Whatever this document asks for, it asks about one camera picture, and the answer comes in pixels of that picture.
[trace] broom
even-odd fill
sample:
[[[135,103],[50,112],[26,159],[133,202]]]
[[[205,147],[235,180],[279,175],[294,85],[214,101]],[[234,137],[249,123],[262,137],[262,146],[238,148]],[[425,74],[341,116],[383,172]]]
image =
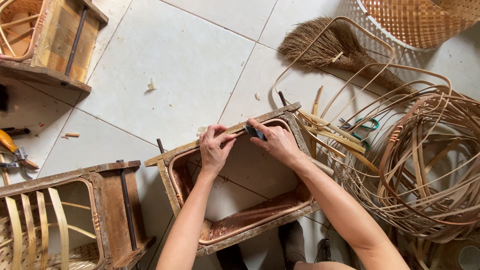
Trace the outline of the broom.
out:
[[[278,47],[279,51],[285,54],[287,59],[295,60],[331,21],[332,18],[329,17],[318,17],[298,24],[297,27],[285,37],[282,44],[280,44],[280,47]],[[333,22],[298,61],[300,61],[302,66],[309,68],[333,67],[353,73],[357,73],[367,64],[377,63],[377,61],[370,57],[365,49],[362,48],[350,25],[344,21]],[[359,75],[371,80],[381,70],[382,67],[373,66],[363,69]],[[385,69],[379,74],[375,82],[387,88],[388,91],[405,84],[404,81],[388,69]],[[415,92],[415,89],[406,86],[398,92],[401,94],[411,94]]]

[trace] person's foot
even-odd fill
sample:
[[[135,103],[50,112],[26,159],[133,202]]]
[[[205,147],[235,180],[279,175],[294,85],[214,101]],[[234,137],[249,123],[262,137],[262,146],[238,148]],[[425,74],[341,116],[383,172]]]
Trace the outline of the person's foot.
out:
[[[223,270],[248,270],[237,244],[218,250],[216,257]]]
[[[285,268],[293,270],[295,264],[305,260],[305,239],[303,229],[298,221],[282,225],[278,228],[278,238],[283,249]]]

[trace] scissors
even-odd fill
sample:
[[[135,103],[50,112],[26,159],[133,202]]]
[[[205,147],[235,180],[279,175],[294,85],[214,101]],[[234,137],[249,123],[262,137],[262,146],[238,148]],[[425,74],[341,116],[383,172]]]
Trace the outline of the scissors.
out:
[[[341,125],[339,125],[338,127],[340,128],[343,128],[343,129],[350,129],[352,127],[355,127],[358,122],[360,122],[363,118],[360,118],[358,119],[357,121],[355,121],[355,124],[352,126],[351,124],[349,123],[346,123],[345,122],[345,119],[343,118],[340,118],[338,119],[340,121],[340,123],[342,123]],[[368,130],[375,130],[377,129],[380,124],[378,123],[378,120],[376,120],[375,118],[372,118],[371,121],[373,122],[373,124],[375,124],[373,127],[372,126],[367,126],[367,125],[360,125],[361,127],[363,127],[364,129],[368,129]],[[355,133],[352,133],[352,136],[354,136],[355,138],[357,138],[358,140],[362,140],[362,138],[360,136],[358,136],[357,134]],[[370,150],[370,144],[367,142],[367,141],[363,141],[363,143],[365,144],[365,152],[367,152],[368,150]]]

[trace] woven bamboo basket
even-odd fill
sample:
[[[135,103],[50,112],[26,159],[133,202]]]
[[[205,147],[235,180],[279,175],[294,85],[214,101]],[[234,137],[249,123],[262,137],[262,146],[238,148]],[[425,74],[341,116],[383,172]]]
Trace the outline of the woven bamboo basket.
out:
[[[0,1],[0,59],[32,58],[49,0]]]
[[[479,0],[357,0],[386,34],[419,49],[439,46],[480,20]]]

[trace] hand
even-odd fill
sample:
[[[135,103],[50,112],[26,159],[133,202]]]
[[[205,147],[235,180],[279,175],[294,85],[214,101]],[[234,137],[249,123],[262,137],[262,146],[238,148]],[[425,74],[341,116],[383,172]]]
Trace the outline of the hand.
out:
[[[217,176],[225,165],[228,154],[235,143],[237,134],[222,133],[214,137],[218,131],[225,131],[227,128],[222,124],[214,124],[208,126],[207,130],[200,135],[200,153],[202,154],[202,170],[201,173]],[[228,141],[227,144],[220,148],[220,144]]]
[[[290,168],[292,168],[294,162],[298,158],[305,155],[302,151],[300,151],[293,134],[282,127],[267,127],[261,123],[258,123],[253,118],[249,118],[248,122],[250,122],[254,128],[261,131],[268,140],[264,141],[256,137],[252,137],[250,138],[250,141],[265,149],[265,151],[269,152],[274,158]]]

